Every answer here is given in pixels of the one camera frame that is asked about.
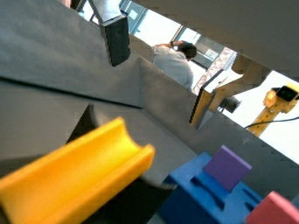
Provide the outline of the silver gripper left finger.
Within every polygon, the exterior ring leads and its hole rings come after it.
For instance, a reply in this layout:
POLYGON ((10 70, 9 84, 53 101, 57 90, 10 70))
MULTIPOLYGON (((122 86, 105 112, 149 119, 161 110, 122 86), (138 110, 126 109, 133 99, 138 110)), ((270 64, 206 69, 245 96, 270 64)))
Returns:
POLYGON ((98 28, 106 44, 106 54, 113 67, 120 65, 130 54, 128 22, 118 8, 121 0, 88 0, 98 21, 98 28))

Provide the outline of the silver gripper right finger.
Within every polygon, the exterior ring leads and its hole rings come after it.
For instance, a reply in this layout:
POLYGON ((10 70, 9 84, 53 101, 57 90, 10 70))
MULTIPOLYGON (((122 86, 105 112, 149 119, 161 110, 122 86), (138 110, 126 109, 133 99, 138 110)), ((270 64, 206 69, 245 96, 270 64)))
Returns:
POLYGON ((200 88, 189 118, 189 124, 194 128, 200 126, 206 110, 214 113, 224 99, 256 88, 270 73, 270 69, 266 66, 258 64, 241 54, 237 54, 230 70, 234 74, 240 75, 237 79, 229 82, 221 82, 208 92, 206 86, 217 78, 217 75, 214 75, 200 88))

